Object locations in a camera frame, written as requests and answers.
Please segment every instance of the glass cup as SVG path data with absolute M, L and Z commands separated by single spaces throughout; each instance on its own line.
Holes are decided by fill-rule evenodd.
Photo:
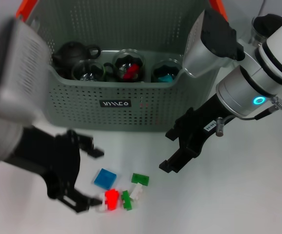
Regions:
M 105 81 L 105 67 L 96 60 L 86 59 L 72 68 L 72 78 L 80 81 Z
M 172 82 L 182 69 L 179 61 L 168 59 L 155 64 L 151 70 L 152 82 Z
M 145 59 L 137 50 L 121 50 L 114 55 L 112 69 L 111 75 L 119 82 L 139 82 L 144 77 Z

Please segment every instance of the orange basket handle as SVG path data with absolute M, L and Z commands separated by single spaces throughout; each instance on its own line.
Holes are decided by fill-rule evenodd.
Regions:
M 38 0 L 23 0 L 16 12 L 16 18 L 21 17 L 22 21 L 26 21 L 32 12 Z
M 224 5 L 222 3 L 222 0 L 209 0 L 212 8 L 216 11 L 218 11 L 226 21 L 228 21 L 227 14 L 224 8 Z

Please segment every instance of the blue led light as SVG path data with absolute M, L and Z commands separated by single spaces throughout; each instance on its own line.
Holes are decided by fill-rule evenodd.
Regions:
M 266 100 L 265 97 L 256 97 L 254 100 L 253 100 L 253 104 L 255 105 L 261 105 L 262 103 L 264 103 Z

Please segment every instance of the label sticker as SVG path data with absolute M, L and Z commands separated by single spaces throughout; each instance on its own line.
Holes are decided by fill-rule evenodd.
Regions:
M 206 127 L 204 127 L 204 129 L 209 132 L 215 126 L 217 126 L 217 122 L 213 120 Z
M 100 100 L 101 107 L 131 107 L 130 100 Z

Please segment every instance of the black teapot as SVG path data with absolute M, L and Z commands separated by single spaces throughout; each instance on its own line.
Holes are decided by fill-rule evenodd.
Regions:
M 97 53 L 92 55 L 90 50 L 96 50 Z M 85 46 L 80 42 L 70 41 L 52 54 L 52 60 L 56 67 L 71 70 L 77 62 L 85 59 L 96 59 L 100 55 L 101 49 L 97 45 Z

